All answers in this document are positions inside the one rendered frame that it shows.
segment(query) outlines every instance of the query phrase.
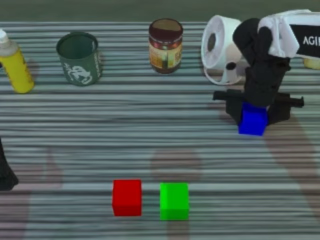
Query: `mustard bottle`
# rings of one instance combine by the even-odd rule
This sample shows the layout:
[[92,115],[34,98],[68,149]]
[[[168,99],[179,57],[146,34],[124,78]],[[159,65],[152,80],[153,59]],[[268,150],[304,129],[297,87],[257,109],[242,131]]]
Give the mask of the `mustard bottle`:
[[26,94],[33,89],[35,82],[18,44],[10,40],[2,29],[0,29],[0,63],[16,93]]

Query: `tabletop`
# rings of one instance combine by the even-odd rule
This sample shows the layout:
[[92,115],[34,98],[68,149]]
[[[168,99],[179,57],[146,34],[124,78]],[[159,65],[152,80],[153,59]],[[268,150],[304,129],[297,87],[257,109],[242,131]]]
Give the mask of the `tabletop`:
[[[304,97],[263,137],[239,135],[212,101],[200,59],[205,22],[183,22],[180,69],[155,73],[146,22],[1,22],[36,85],[14,94],[0,74],[0,136],[20,179],[0,193],[0,239],[318,240],[320,72],[291,61],[281,92]],[[93,34],[98,83],[63,76],[56,43]],[[243,81],[230,88],[241,89]],[[114,217],[112,181],[142,180],[143,215]],[[189,221],[160,221],[161,182],[189,183]]]

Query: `cube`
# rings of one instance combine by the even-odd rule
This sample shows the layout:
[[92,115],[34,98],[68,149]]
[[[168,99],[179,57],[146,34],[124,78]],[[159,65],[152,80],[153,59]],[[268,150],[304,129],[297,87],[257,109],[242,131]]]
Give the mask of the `cube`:
[[239,134],[262,136],[268,125],[266,107],[256,107],[249,103],[242,105],[242,121],[238,126]]
[[189,218],[188,184],[183,182],[160,184],[160,219],[183,221]]
[[112,209],[116,217],[142,215],[142,183],[139,179],[113,181]]

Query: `white bottle cap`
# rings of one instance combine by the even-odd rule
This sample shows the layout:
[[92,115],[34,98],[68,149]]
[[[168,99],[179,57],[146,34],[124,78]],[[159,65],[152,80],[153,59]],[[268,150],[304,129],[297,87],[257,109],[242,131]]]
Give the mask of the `white bottle cap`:
[[0,44],[6,44],[9,41],[7,33],[3,29],[0,29]]

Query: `green mug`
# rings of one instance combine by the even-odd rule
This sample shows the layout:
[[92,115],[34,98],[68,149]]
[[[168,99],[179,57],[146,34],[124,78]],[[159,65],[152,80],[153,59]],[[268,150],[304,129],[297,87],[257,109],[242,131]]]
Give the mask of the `green mug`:
[[86,32],[71,32],[56,45],[64,76],[73,85],[84,87],[96,83],[102,75],[97,39]]

